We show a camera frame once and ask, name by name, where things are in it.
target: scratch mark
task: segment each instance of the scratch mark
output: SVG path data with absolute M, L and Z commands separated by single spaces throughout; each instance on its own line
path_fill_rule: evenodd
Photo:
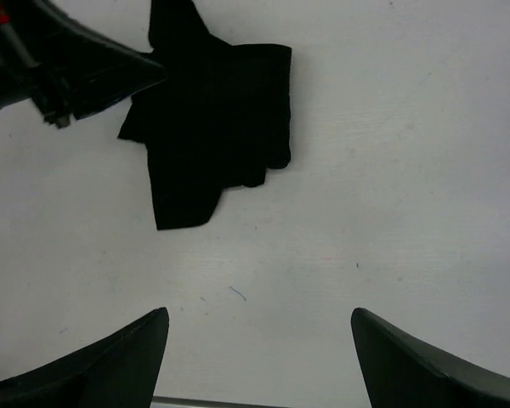
M 229 286 L 229 289 L 232 292 L 236 293 L 238 296 L 241 296 L 241 298 L 244 299 L 244 302 L 247 302 L 247 298 L 244 295 L 242 295 L 240 292 L 238 292 L 234 287 Z

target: tabletop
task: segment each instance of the tabletop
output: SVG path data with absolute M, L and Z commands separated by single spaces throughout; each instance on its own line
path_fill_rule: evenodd
M 57 1 L 149 51 L 149 0 Z M 58 131 L 0 111 L 0 379 L 156 307 L 156 393 L 369 407 L 365 307 L 510 377 L 510 0 L 206 0 L 212 33 L 293 49 L 291 166 L 157 232 L 124 101 Z

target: black object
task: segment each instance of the black object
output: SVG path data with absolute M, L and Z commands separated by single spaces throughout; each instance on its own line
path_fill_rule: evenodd
M 0 0 L 0 109 L 31 98 L 62 128 L 166 79 L 161 64 L 70 19 L 49 0 Z
M 351 319 L 373 408 L 510 407 L 510 378 L 435 348 L 365 309 Z
M 167 311 L 154 310 L 99 342 L 0 382 L 0 407 L 149 407 L 167 334 Z
M 153 0 L 149 38 L 169 80 L 133 97 L 119 138 L 147 147 L 157 228 L 202 225 L 223 189 L 289 164 L 292 51 L 230 46 L 190 0 Z

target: folded black fabric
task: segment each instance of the folded black fabric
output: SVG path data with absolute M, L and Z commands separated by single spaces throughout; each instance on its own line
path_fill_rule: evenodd
M 190 0 L 153 0 L 150 43 L 169 78 L 133 97 L 119 138 L 147 146 L 157 228 L 202 225 L 223 189 L 257 187 L 291 160 L 292 51 L 230 46 Z

